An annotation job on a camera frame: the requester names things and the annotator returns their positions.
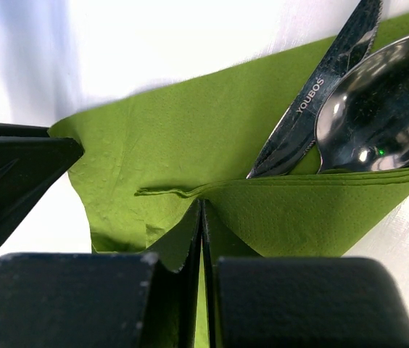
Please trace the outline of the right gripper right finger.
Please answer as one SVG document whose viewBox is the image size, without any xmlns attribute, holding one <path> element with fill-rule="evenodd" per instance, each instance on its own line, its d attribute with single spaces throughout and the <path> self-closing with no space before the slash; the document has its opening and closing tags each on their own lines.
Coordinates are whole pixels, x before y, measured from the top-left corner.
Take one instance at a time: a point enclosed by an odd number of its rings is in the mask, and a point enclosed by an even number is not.
<svg viewBox="0 0 409 348">
<path fill-rule="evenodd" d="M 409 347 L 394 279 L 363 257 L 263 257 L 202 203 L 211 347 Z"/>
</svg>

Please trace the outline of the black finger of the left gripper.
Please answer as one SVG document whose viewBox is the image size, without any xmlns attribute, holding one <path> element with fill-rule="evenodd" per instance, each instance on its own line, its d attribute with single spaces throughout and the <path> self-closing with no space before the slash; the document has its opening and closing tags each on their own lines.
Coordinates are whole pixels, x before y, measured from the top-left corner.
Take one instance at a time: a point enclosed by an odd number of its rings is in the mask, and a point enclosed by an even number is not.
<svg viewBox="0 0 409 348">
<path fill-rule="evenodd" d="M 72 138 L 52 138 L 44 127 L 0 123 L 0 246 L 82 156 Z"/>
</svg>

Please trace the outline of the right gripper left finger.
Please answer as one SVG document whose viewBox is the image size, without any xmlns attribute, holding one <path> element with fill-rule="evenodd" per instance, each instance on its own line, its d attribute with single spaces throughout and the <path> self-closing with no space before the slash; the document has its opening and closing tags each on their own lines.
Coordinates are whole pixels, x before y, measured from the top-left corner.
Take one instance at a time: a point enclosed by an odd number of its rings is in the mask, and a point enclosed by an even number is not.
<svg viewBox="0 0 409 348">
<path fill-rule="evenodd" d="M 138 254 L 0 259 L 0 347 L 192 347 L 202 206 Z"/>
</svg>

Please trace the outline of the green paper napkin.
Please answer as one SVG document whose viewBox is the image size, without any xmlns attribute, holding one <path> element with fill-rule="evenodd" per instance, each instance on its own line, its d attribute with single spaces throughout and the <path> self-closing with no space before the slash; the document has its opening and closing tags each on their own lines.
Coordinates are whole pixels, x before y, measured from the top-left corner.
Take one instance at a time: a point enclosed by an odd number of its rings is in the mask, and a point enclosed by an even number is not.
<svg viewBox="0 0 409 348">
<path fill-rule="evenodd" d="M 247 180 L 270 132 L 331 39 L 67 117 L 53 137 L 84 149 L 70 168 L 97 253 L 140 252 L 196 198 L 265 257 L 338 257 L 409 196 L 409 168 L 318 174 L 311 149 L 288 175 Z"/>
</svg>

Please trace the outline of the silver table knife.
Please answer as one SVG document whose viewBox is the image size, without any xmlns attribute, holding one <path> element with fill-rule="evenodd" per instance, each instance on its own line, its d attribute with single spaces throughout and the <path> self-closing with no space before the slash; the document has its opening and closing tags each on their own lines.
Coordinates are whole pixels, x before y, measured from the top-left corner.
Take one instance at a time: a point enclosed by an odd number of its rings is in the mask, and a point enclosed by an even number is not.
<svg viewBox="0 0 409 348">
<path fill-rule="evenodd" d="M 358 3 L 273 129 L 248 179 L 287 174 L 314 145 L 317 114 L 339 80 L 370 52 L 382 9 L 380 0 Z"/>
</svg>

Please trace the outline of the silver spoon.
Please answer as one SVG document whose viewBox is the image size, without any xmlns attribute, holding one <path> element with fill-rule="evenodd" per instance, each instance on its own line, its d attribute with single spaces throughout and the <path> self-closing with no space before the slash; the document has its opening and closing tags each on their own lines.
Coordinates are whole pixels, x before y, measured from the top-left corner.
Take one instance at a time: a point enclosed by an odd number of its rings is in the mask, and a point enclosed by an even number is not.
<svg viewBox="0 0 409 348">
<path fill-rule="evenodd" d="M 318 113 L 315 142 L 320 172 L 409 167 L 409 35 L 340 80 Z"/>
</svg>

